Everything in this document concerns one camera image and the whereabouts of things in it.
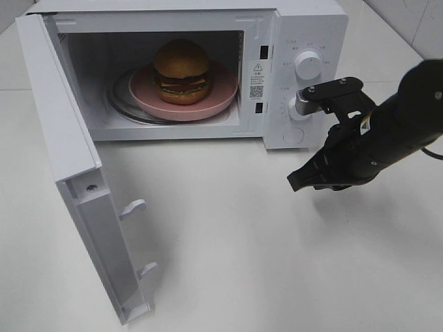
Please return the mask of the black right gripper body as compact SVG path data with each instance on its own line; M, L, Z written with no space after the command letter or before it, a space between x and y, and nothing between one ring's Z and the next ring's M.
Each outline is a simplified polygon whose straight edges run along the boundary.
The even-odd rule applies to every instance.
M368 183L378 175L379 170L372 168L361 146L360 126L366 118L354 116L329 129L324 149L332 178L366 178Z

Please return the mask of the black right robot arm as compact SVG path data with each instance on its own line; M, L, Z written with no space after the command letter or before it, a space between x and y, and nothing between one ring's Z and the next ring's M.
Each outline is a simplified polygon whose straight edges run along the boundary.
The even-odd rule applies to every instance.
M382 170L442 136L442 60L410 69L397 92L375 104L355 77L308 86L296 94L301 115L324 111L338 123L326 141L287 180L293 191L344 190L372 181Z

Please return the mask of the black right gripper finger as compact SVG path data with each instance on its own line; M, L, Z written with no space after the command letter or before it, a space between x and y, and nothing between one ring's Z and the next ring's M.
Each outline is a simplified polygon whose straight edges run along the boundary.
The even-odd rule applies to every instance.
M305 187L316 190L331 187L332 175L325 149L318 150L301 168L290 173L287 180L295 192Z
M326 178L322 176L313 177L313 187L315 190L333 190L341 191L352 186L363 185L367 183L366 178Z

